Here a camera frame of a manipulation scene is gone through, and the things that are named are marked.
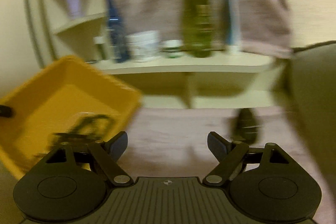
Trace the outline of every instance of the white bottle cap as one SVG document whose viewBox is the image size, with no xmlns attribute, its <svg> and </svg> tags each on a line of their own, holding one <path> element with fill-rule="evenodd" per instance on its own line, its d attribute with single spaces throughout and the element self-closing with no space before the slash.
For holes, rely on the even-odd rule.
<svg viewBox="0 0 336 224">
<path fill-rule="evenodd" d="M 95 44 L 104 44 L 104 38 L 103 37 L 94 37 L 93 38 Z"/>
<path fill-rule="evenodd" d="M 229 55 L 241 55 L 241 46 L 237 45 L 226 45 L 226 50 Z"/>
<path fill-rule="evenodd" d="M 176 47 L 181 47 L 182 46 L 182 40 L 167 40 L 164 41 L 164 47 L 166 48 L 176 48 Z"/>
</svg>

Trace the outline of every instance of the small green jar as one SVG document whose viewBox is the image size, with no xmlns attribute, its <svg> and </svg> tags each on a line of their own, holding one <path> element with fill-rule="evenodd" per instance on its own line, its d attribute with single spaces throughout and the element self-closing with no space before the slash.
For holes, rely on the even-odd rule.
<svg viewBox="0 0 336 224">
<path fill-rule="evenodd" d="M 178 58 L 183 55 L 181 40 L 167 40 L 163 42 L 162 51 L 167 58 Z"/>
</svg>

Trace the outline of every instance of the white jar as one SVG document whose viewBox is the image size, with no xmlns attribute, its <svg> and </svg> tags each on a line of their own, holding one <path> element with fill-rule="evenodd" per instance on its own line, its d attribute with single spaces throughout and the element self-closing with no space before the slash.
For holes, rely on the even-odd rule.
<svg viewBox="0 0 336 224">
<path fill-rule="evenodd" d="M 126 36 L 132 59 L 135 62 L 148 62 L 160 55 L 159 31 L 138 32 Z"/>
<path fill-rule="evenodd" d="M 164 41 L 162 51 L 167 58 L 178 58 L 182 56 L 182 40 L 167 40 Z"/>
</svg>

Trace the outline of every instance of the olive green fabric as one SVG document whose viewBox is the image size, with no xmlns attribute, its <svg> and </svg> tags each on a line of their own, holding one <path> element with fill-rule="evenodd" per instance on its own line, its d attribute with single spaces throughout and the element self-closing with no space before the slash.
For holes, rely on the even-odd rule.
<svg viewBox="0 0 336 224">
<path fill-rule="evenodd" d="M 336 43 L 298 52 L 291 60 L 290 82 L 304 125 L 302 137 L 335 199 Z"/>
</svg>

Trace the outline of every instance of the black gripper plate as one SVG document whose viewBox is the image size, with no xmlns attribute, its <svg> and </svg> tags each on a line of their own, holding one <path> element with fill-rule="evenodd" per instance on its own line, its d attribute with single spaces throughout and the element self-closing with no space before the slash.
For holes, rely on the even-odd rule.
<svg viewBox="0 0 336 224">
<path fill-rule="evenodd" d="M 97 211 L 71 224 L 260 224 L 238 212 L 220 189 L 196 177 L 143 178 L 118 188 Z M 25 220 L 22 224 L 35 224 Z M 300 224 L 313 224 L 306 220 Z"/>
</svg>

